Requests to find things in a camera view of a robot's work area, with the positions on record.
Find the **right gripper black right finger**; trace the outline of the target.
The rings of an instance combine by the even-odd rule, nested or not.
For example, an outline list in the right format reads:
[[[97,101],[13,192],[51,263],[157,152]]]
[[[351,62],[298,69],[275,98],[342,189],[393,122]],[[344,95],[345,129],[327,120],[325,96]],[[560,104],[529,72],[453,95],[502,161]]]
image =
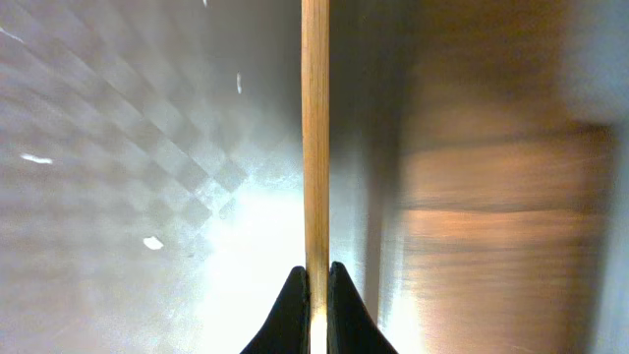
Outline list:
[[[346,267],[333,262],[327,294],[328,354],[397,354],[370,317]]]

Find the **wooden chopstick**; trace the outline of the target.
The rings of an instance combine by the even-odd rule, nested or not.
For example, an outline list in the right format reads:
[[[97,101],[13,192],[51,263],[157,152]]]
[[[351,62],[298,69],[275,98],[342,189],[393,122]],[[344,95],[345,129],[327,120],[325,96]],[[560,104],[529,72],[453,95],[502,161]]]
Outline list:
[[[301,98],[309,352],[327,352],[330,1],[301,2]]]

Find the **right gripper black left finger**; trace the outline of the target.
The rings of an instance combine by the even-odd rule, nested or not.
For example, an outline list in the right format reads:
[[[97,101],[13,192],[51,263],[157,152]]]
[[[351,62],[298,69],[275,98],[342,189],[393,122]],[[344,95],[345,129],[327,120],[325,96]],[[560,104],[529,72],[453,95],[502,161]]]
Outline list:
[[[242,354],[307,354],[310,288],[302,266],[291,269],[266,320]]]

